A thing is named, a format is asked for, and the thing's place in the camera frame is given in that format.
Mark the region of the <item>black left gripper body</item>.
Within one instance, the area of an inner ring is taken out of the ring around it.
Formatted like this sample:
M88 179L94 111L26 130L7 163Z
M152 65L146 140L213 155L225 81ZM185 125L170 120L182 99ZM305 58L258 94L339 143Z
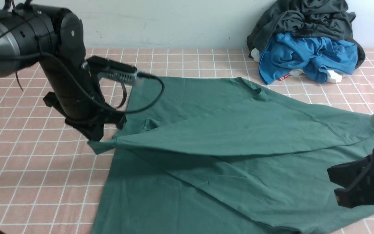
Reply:
M40 65L53 91L43 99L46 106L55 108L68 126L81 133L83 129L102 128L114 124L122 129L126 115L105 101L99 80L77 65L57 57L43 58Z

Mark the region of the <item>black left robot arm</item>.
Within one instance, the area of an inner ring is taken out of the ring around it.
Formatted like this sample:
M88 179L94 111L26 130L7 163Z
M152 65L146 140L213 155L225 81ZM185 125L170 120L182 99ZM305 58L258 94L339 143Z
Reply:
M0 9L0 78L39 63L52 88L43 101L65 124L97 142L105 124L122 129L126 116L107 104L99 81L117 62L86 58L82 20L67 8L27 0L9 11L13 5Z

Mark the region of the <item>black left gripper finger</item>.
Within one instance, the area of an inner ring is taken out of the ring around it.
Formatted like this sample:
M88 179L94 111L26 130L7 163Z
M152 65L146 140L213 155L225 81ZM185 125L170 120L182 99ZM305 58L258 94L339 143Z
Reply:
M104 129L102 128L83 129L81 133L89 141L99 142L104 136Z

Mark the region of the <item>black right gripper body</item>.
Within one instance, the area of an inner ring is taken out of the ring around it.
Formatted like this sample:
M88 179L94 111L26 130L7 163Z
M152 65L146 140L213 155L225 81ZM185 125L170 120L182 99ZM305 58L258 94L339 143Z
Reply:
M374 205L374 149L365 158L331 166L329 180L339 185L334 194L339 206Z

